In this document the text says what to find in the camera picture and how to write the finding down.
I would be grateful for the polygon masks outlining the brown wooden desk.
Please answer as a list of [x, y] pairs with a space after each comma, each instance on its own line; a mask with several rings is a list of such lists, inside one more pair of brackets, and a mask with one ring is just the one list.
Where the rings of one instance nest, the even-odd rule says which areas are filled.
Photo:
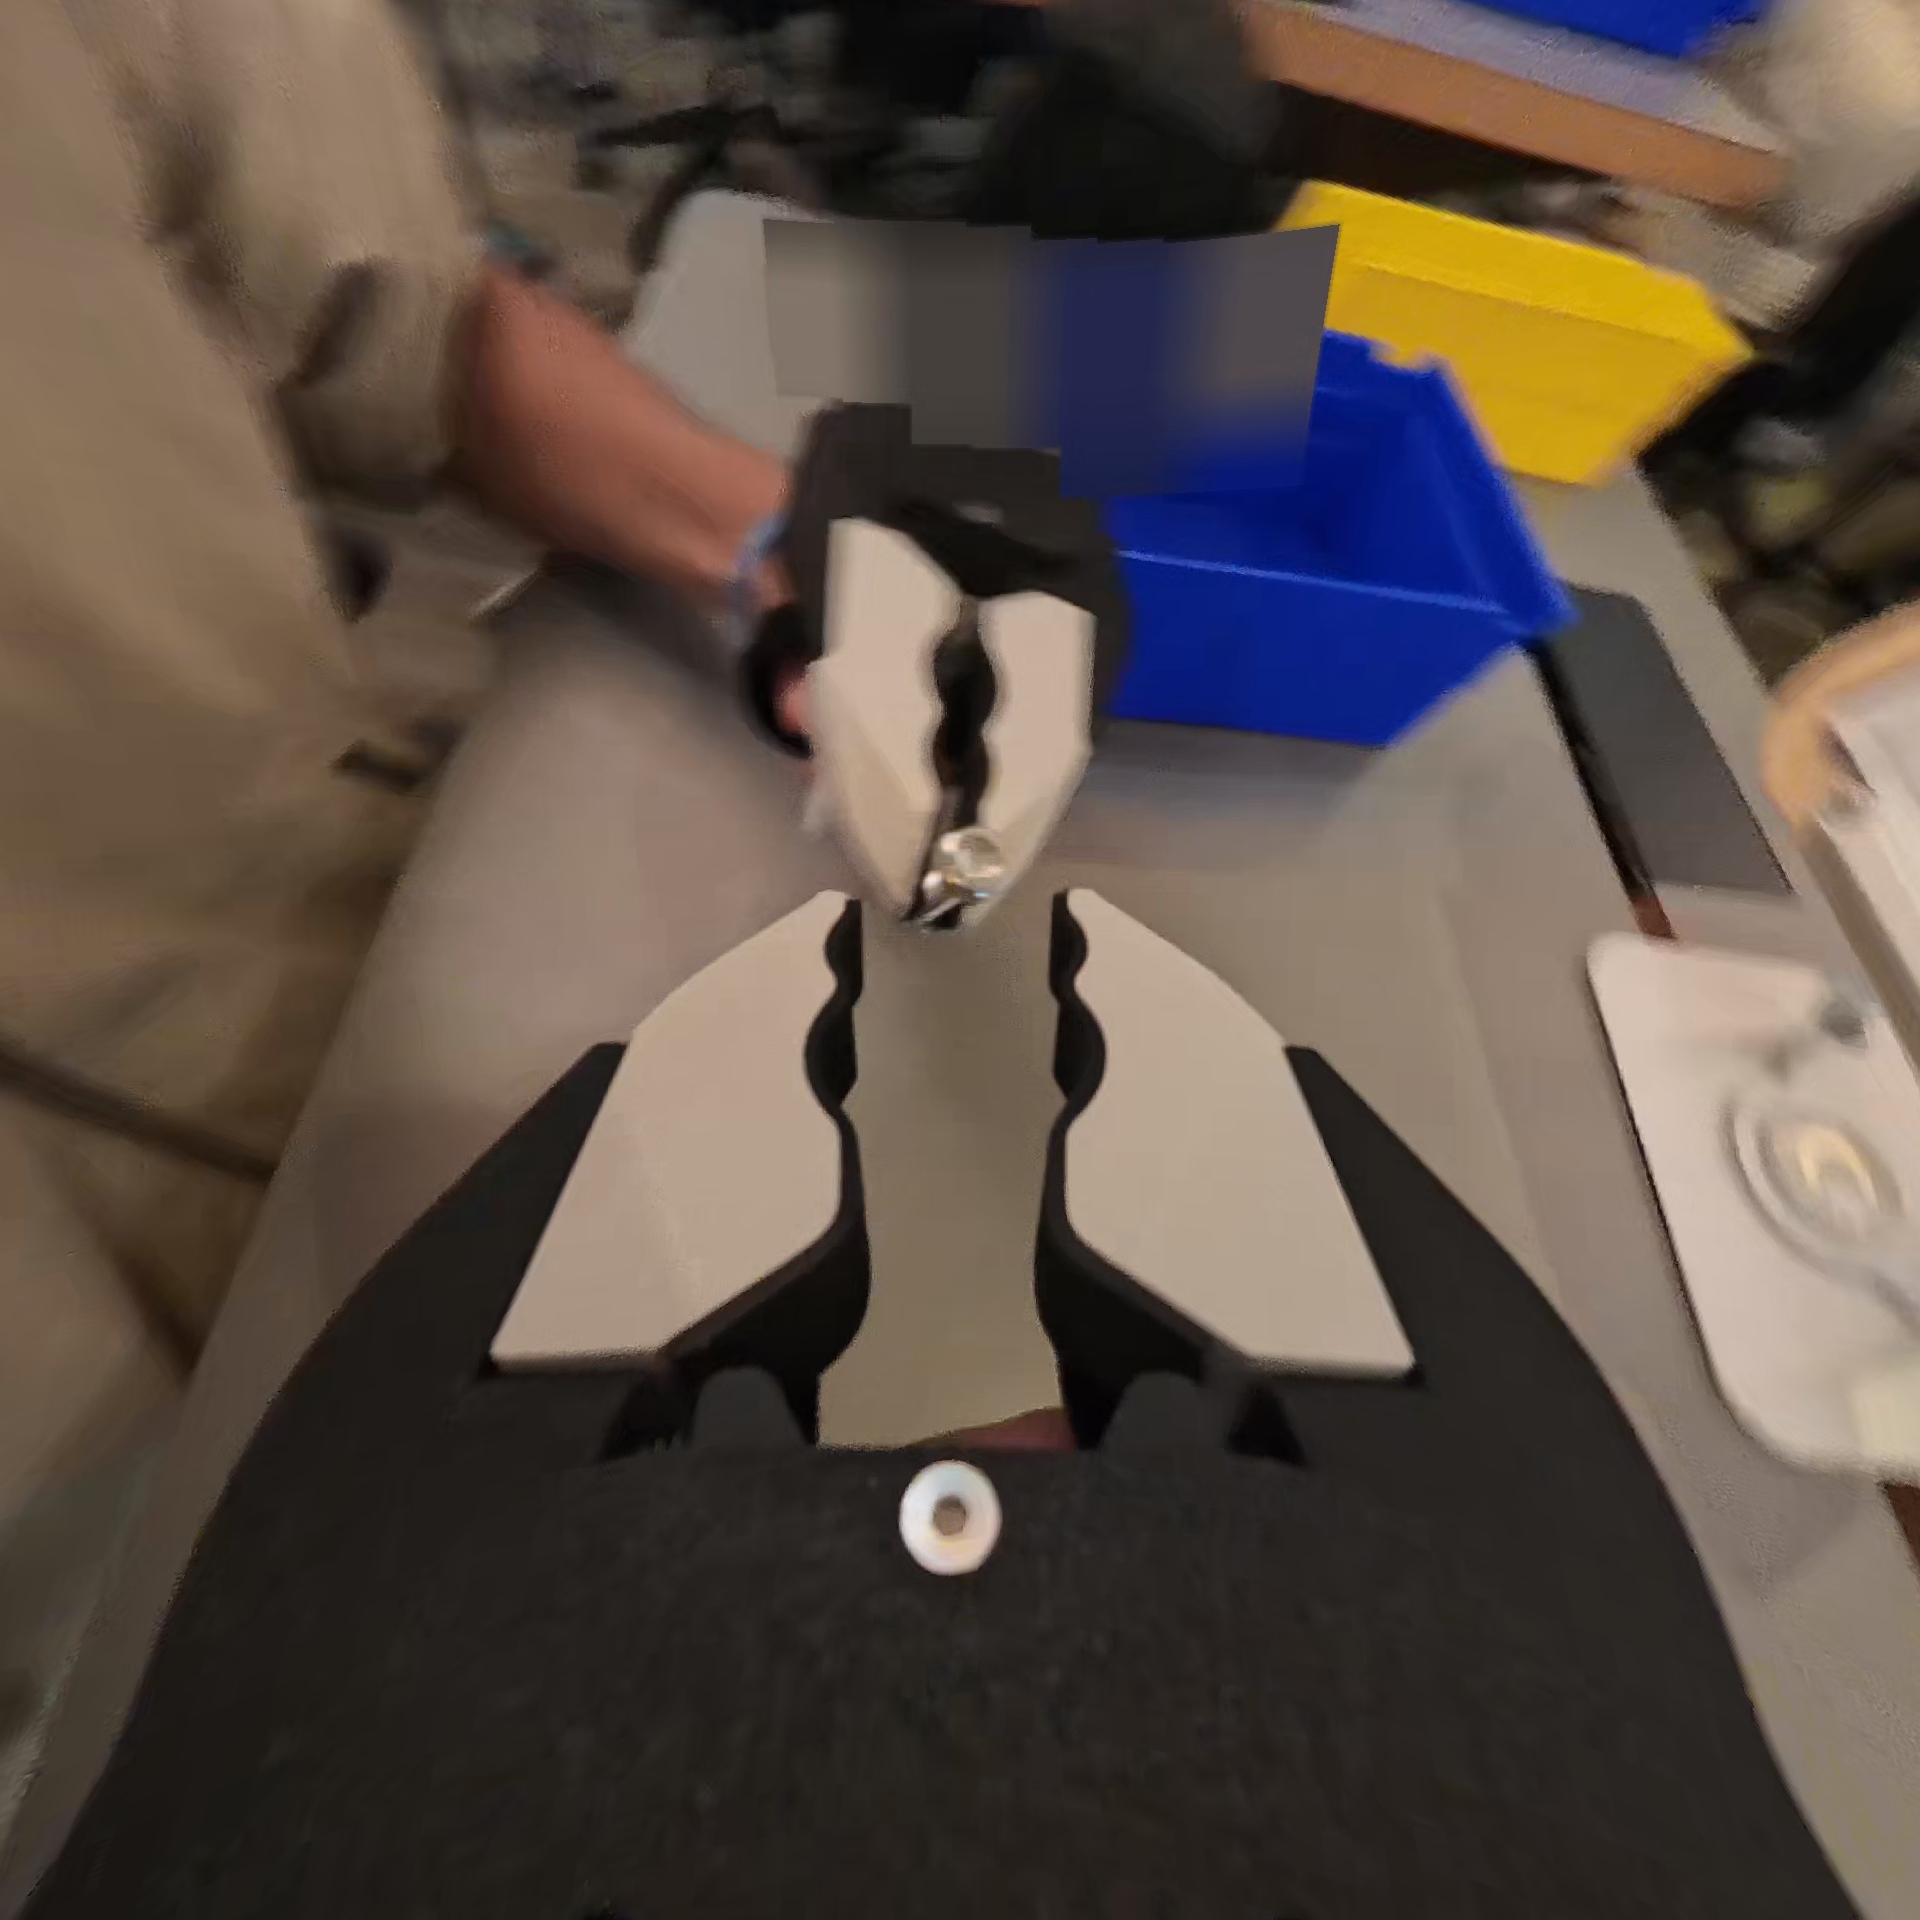
[[1672, 198], [1755, 211], [1788, 149], [1697, 62], [1478, 5], [1239, 5], [1259, 75], [1293, 90]]

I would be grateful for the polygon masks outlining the blue divided storage bin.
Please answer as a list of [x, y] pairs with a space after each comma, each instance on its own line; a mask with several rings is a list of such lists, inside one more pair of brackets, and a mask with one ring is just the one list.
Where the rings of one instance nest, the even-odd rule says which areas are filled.
[[1575, 610], [1450, 378], [1328, 333], [1298, 450], [1104, 505], [1133, 644], [1113, 719], [1381, 751]]

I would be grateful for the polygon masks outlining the person's left forearm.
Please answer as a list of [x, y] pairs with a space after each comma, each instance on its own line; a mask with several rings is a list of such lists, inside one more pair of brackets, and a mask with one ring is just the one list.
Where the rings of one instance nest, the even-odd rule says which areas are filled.
[[780, 459], [693, 416], [586, 313], [494, 265], [461, 322], [445, 473], [545, 550], [714, 617], [787, 498]]

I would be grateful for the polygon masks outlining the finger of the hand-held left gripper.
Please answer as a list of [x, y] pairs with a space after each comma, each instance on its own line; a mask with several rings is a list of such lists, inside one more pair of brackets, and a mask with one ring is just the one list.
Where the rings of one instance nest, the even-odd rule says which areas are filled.
[[826, 543], [822, 654], [806, 675], [817, 807], [866, 898], [906, 925], [959, 925], [980, 904], [939, 766], [939, 661], [973, 647], [980, 599], [908, 535], [839, 516]]
[[1008, 894], [1041, 861], [1092, 760], [1097, 620], [1044, 592], [964, 598], [964, 614], [993, 675], [973, 822], [1002, 844]]

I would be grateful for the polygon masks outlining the blue wristband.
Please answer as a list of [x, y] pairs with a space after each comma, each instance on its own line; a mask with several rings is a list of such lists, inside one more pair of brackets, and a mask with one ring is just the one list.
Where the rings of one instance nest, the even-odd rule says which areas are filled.
[[720, 592], [720, 610], [728, 621], [746, 634], [756, 631], [762, 617], [777, 614], [795, 599], [785, 567], [785, 533], [787, 511], [774, 508], [756, 516], [732, 553], [728, 583]]

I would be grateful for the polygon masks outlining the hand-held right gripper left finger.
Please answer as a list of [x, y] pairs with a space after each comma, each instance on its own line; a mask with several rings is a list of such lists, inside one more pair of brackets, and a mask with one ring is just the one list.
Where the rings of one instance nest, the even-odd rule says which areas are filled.
[[860, 907], [817, 894], [627, 1037], [491, 1336], [497, 1373], [751, 1368], [805, 1433], [872, 1302], [849, 1120]]

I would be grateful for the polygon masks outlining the silver bolt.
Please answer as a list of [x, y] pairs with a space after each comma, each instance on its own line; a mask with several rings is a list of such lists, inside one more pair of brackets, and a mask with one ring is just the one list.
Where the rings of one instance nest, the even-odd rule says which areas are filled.
[[1008, 874], [1012, 861], [996, 834], [980, 822], [945, 829], [929, 844], [908, 923], [959, 932], [996, 907]]

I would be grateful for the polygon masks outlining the yellow storage bin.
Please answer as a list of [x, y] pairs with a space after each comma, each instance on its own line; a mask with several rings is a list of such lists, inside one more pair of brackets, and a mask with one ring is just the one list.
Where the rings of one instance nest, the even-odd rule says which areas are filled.
[[1640, 260], [1332, 183], [1280, 229], [1332, 228], [1328, 327], [1441, 364], [1499, 467], [1610, 485], [1755, 361], [1709, 293]]

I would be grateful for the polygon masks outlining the dark flat tablet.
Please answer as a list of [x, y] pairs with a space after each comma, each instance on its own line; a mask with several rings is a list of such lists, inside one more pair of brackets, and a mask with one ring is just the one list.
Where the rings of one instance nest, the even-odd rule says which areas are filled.
[[1788, 901], [1793, 884], [1644, 608], [1568, 588], [1530, 663], [1630, 907], [1668, 891]]

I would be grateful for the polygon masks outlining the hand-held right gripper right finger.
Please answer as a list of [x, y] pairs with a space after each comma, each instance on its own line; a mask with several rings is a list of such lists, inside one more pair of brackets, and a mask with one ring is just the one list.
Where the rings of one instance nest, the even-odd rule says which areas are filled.
[[1418, 1362], [1281, 1034], [1095, 891], [1050, 907], [1053, 1085], [1036, 1316], [1070, 1433], [1152, 1377], [1226, 1433], [1294, 1386], [1413, 1389]]

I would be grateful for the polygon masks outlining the white document stand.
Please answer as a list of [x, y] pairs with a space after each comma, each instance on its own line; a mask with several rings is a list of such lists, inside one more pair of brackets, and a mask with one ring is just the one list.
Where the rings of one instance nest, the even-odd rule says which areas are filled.
[[1720, 1399], [1788, 1464], [1918, 1488], [1918, 1072], [1852, 979], [1605, 934], [1584, 961]]

